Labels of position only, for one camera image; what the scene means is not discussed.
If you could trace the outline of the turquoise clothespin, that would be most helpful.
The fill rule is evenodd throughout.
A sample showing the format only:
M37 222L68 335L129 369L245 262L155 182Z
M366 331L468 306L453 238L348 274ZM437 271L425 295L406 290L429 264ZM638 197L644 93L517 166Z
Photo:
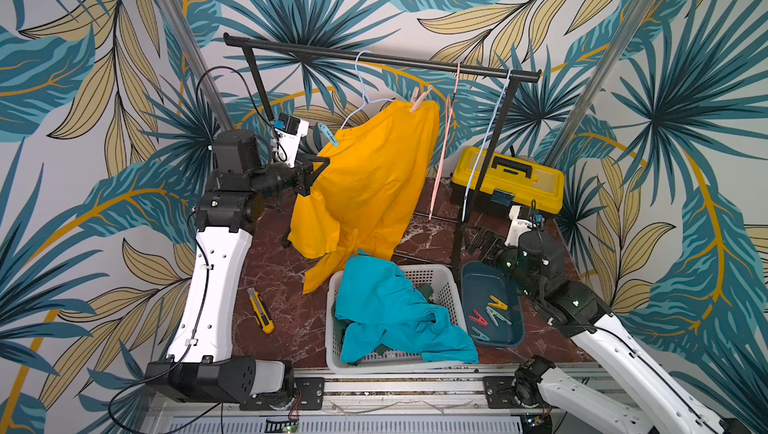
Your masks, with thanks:
M489 342L490 341L490 338L485 333L483 333L480 329L472 326L471 327L471 331L472 331L472 333L471 333L471 337L472 338L474 338L476 340L479 340L481 342Z

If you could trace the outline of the light blue wire hanger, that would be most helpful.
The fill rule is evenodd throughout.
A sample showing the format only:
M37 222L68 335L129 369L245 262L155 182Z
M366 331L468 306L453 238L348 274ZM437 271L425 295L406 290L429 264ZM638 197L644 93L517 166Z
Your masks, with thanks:
M362 76L362 74L360 72L360 59L365 54L371 54L371 51L369 51L369 50L360 51L356 55L355 60L354 60L354 72L355 72L355 74L357 76L357 79L358 79L358 81L360 83L361 106L359 108L357 108L356 110L352 111L351 113L349 113L345 117L344 121L342 122L342 124L339 127L339 130L343 130L348 125L349 121L355 115L357 115L358 113L362 112L364 110L364 108L367 107L369 104L381 104L381 103L385 103L385 102L390 102L390 99L388 99L388 98L386 98L386 99L379 99L379 100L371 100L370 97L368 96L367 90L366 90L367 84L365 83L365 80L363 79L363 76Z

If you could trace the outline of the pale green clothespin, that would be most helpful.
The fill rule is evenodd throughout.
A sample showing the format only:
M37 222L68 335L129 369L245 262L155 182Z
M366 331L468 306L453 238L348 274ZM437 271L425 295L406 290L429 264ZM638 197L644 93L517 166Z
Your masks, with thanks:
M512 323L509 319L507 319L503 314L500 312L494 312L492 309L485 308L486 313L490 319L490 321L496 326L499 327L501 323L505 323L508 326L511 326Z

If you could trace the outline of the dark green t-shirt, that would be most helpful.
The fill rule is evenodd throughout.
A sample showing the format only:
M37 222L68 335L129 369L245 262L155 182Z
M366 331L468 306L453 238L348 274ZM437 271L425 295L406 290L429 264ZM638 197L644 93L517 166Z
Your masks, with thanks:
M429 302L432 289L401 277L354 279L346 275L335 305L344 324L340 359L355 364L377 350L423 357L445 324Z

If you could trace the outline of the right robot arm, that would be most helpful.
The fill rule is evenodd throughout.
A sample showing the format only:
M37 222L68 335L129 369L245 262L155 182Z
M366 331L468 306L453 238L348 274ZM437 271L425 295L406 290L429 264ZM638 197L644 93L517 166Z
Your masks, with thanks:
M590 287L570 279L564 250L548 233L532 229L507 244L484 231L468 250L479 258L461 269L462 302L477 344L504 346L510 339L503 332L510 304L525 297L634 402L623 404L534 355L513 375L484 378L489 408L559 408L601 433L747 432L740 420L720 416L683 388Z

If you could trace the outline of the pink wire hanger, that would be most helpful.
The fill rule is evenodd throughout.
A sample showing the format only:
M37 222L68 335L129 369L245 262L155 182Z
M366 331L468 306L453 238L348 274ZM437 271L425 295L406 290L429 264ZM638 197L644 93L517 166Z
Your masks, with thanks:
M440 179L442 178L442 171L443 171L445 158L446 158L446 151L448 147L448 138L449 138L452 118L454 114L453 104L454 104L455 96L458 92L460 77L461 77L461 62L458 61L456 65L454 88L451 96L447 99L445 104L445 123L444 123L444 131L443 131L443 143L440 151L439 162L436 169L436 176L433 184L432 195L430 198L429 211L428 211L429 220L433 218L434 208L435 208L435 204L436 204L437 196L439 192Z

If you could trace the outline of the yellow t-shirt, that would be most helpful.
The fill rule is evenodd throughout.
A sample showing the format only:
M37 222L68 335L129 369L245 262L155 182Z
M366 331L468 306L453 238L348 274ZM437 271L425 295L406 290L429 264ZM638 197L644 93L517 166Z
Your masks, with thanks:
M364 252L391 259L424 188L440 132L440 107L395 102L365 124L340 130L321 152L330 163L308 196L298 196L289 241L314 266L310 294Z

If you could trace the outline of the teal blue t-shirt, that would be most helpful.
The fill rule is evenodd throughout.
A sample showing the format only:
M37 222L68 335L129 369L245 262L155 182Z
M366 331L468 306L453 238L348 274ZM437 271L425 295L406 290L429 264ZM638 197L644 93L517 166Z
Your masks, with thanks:
M384 346L427 362L476 364L470 336L451 322L449 310L431 304L394 263L355 255L345 266L335 314L348 324L340 360L352 364Z

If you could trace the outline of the red clothespin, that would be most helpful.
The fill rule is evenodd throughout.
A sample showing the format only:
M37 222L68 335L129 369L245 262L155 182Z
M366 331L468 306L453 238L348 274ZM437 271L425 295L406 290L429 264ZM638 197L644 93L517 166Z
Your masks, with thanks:
M476 309L472 311L472 313L468 316L468 319L480 326L488 326L488 321Z

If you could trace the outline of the mint clothespin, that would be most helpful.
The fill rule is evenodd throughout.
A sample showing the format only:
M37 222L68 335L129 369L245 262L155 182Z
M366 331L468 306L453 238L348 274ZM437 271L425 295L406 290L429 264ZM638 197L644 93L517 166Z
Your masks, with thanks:
M335 135L327 125L323 123L318 123L316 125L316 129L325 137L325 139L330 145L332 145L333 147L339 146L339 141L337 140L337 138L335 137Z

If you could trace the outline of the yellow clothespin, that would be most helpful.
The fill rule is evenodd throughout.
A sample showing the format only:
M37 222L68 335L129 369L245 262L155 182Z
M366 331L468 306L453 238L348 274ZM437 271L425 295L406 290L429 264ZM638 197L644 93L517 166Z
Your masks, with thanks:
M486 308L492 309L494 312L507 312L509 310L509 306L506 303L501 302L494 296L490 297L490 302L487 304Z

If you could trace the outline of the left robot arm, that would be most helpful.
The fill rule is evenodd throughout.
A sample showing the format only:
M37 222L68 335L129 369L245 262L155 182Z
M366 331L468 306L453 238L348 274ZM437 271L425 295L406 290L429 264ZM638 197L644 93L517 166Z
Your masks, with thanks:
M239 280L265 199L292 190L306 196L326 158L302 154L304 126L278 131L274 158L259 157L258 136L228 131L213 142L214 169L194 216L196 261L187 301L165 359L147 366L145 383L176 402L284 405L295 396L285 361L236 356L232 321Z

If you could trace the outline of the white blue wire hanger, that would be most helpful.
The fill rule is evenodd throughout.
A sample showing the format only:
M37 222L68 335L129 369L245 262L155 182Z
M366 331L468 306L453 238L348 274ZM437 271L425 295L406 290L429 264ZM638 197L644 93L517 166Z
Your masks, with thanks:
M489 134L491 132L491 127L493 126L493 123L495 121L496 115L497 115L497 113L499 111L499 107L501 106L502 100L504 98L506 89L507 89L507 87L508 87L508 85L510 83L511 73L512 73L512 69L509 69L509 71L507 72L507 76L505 78L503 87L501 88L499 98L498 98L498 100L496 102L496 105L495 105L495 108L493 110L493 114L492 114L492 116L490 118L489 124L488 124L488 126L486 128L486 132L485 132L485 134L483 136L482 143L480 144L480 147L478 148L478 153L477 153L477 156L475 158L474 164L472 166L472 170L470 172L470 176L468 178L467 186L465 188L465 192L464 192L464 195L463 195L463 203L462 203L461 216L460 216L460 221L461 222L466 221L468 198L469 198L469 195L470 195L470 191L473 189L473 187L472 187L473 186L473 182L474 182L473 179L475 177L475 173L477 171L477 167L478 167L478 164L480 162L480 155L482 154L483 150L486 148L486 145L487 145L487 142L488 142L488 137L489 137Z

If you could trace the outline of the beige clothespin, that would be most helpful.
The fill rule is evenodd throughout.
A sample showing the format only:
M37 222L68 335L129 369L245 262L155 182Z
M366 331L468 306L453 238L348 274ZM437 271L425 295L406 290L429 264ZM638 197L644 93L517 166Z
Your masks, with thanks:
M425 90L421 91L419 88L415 88L413 90L413 93L411 95L411 108L410 113L415 113L422 103L427 99L427 97L431 94L433 91L433 87L429 85Z

